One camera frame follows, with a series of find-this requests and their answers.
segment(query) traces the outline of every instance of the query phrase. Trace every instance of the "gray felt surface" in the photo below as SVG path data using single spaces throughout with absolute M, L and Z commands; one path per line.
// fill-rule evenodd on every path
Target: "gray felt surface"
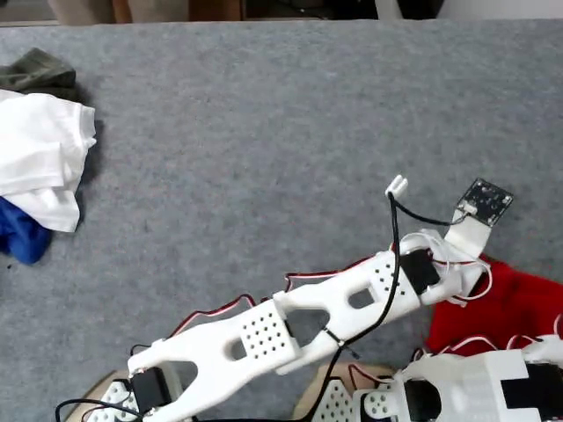
M 41 47 L 77 68 L 99 130 L 77 233 L 31 268 L 0 257 L 0 420 L 50 420 L 192 309 L 385 248 L 398 172 L 439 218 L 477 176 L 505 186 L 486 251 L 560 278 L 562 43 L 545 20 L 0 30 L 2 63 Z M 357 349 L 404 365 L 429 318 Z M 202 416 L 285 418 L 313 369 Z

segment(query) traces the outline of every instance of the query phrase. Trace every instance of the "black cable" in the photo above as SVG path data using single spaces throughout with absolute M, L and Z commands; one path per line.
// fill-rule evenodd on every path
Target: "black cable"
M 442 220 L 435 220 L 434 218 L 428 218 L 428 217 L 425 217 L 423 215 L 416 214 L 413 211 L 411 211 L 410 209 L 408 209 L 407 207 L 405 207 L 403 204 L 398 202 L 397 200 L 393 199 L 393 201 L 395 202 L 395 205 L 397 206 L 397 208 L 400 209 L 401 211 L 403 211 L 406 215 L 408 215 L 408 216 L 412 217 L 413 219 L 418 220 L 420 222 L 427 222 L 428 224 L 434 224 L 436 226 L 445 226 L 445 227 L 454 226 L 456 224 L 459 224 L 463 220 L 465 220 L 465 217 L 467 216 L 467 214 L 464 214 L 461 217 L 459 217 L 458 219 L 454 220 L 453 222 L 444 222 Z
M 398 203 L 395 200 L 395 197 L 392 193 L 388 193 L 389 203 L 391 206 L 391 228 L 393 232 L 393 244 L 394 244 L 394 252 L 395 252 L 395 265 L 393 268 L 393 280 L 391 282 L 391 290 L 389 292 L 389 297 L 387 298 L 387 303 L 384 306 L 381 315 L 377 319 L 377 321 L 372 324 L 370 327 L 366 328 L 364 331 L 359 332 L 352 338 L 346 340 L 334 354 L 333 358 L 331 359 L 330 363 L 328 364 L 328 368 L 326 369 L 325 378 L 323 379 L 323 383 L 321 384 L 321 388 L 319 390 L 317 399 L 309 411 L 300 419 L 297 419 L 298 422 L 311 422 L 312 417 L 315 414 L 315 411 L 320 404 L 320 401 L 323 398 L 323 392 L 326 390 L 326 386 L 331 381 L 331 373 L 333 372 L 334 365 L 338 361 L 339 357 L 342 355 L 342 352 L 345 348 L 350 346 L 355 341 L 359 340 L 360 338 L 370 334 L 373 330 L 377 329 L 389 314 L 389 310 L 391 309 L 391 305 L 393 304 L 393 300 L 395 299 L 395 293 L 397 292 L 398 287 L 398 272 L 399 272 L 399 257 L 400 257 L 400 246 L 399 242 L 400 239 L 398 238 L 398 221 L 397 221 L 397 207 Z M 239 419 L 210 419 L 202 422 L 284 422 L 282 419 L 259 419 L 259 418 L 239 418 Z
M 135 349 L 137 347 L 144 347 L 146 349 L 150 348 L 149 345 L 143 345 L 141 343 L 137 343 L 136 345 L 132 345 L 131 348 L 129 349 L 129 356 L 133 356 L 135 354 Z
M 64 406 L 68 406 L 69 404 L 99 404 L 104 407 L 111 407 L 112 409 L 116 409 L 118 411 L 124 411 L 126 413 L 130 413 L 132 415 L 137 416 L 138 418 L 142 417 L 143 415 L 138 411 L 134 411 L 127 407 L 119 406 L 118 404 L 102 402 L 101 400 L 94 400 L 93 398 L 71 398 L 70 400 L 65 400 L 64 402 L 60 402 L 55 407 L 55 421 L 61 422 L 61 409 Z

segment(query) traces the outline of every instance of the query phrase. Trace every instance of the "red fabric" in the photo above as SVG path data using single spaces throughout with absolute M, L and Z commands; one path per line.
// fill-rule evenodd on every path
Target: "red fabric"
M 493 273 L 493 287 L 487 295 L 467 303 L 465 308 L 449 302 L 436 305 L 427 340 L 430 352 L 438 353 L 445 346 L 476 335 L 489 338 L 503 349 L 515 334 L 530 337 L 553 334 L 553 322 L 563 312 L 563 286 L 520 273 L 499 261 L 488 262 Z M 484 275 L 478 289 L 482 290 L 486 284 Z M 563 321 L 559 323 L 560 335 L 561 332 Z M 527 344 L 521 339 L 515 342 L 513 348 Z M 491 347 L 483 342 L 471 342 L 456 354 L 470 356 L 490 350 Z

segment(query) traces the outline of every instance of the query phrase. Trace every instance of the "white t-shirt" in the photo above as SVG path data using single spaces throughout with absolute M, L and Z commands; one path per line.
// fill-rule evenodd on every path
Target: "white t-shirt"
M 74 195 L 95 133 L 93 108 L 0 90 L 0 196 L 47 229 L 74 231 Z

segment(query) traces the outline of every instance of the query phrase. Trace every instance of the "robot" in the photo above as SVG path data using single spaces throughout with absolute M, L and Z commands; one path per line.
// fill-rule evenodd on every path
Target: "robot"
M 115 381 L 102 397 L 111 406 L 91 412 L 87 420 L 189 421 L 257 376 L 270 371 L 285 375 L 334 353 L 333 365 L 342 350 L 380 324 L 421 306 L 445 300 L 464 306 L 486 294 L 492 274 L 479 255 L 513 195 L 478 178 L 458 202 L 452 222 L 441 222 L 450 227 L 443 238 L 436 230 L 423 229 L 399 240 L 397 207 L 420 217 L 397 201 L 406 187 L 407 180 L 399 175 L 385 190 L 394 228 L 388 251 L 318 284 L 289 286 L 229 319 L 177 330 L 155 341 L 128 360 L 128 382 Z M 488 273 L 488 288 L 470 297 L 482 273 Z M 350 298 L 361 291 L 369 292 L 373 301 L 358 308 Z M 304 346 L 297 344 L 286 318 L 295 309 L 324 309 L 330 316 Z M 306 422 L 563 419 L 563 341 L 556 335 L 540 340 L 520 350 L 467 358 L 424 355 L 375 389 L 357 390 L 352 396 L 341 380 L 330 377 L 329 367 Z M 232 352 L 237 342 L 245 350 L 243 357 Z M 187 389 L 182 389 L 170 361 L 197 366 L 197 377 Z

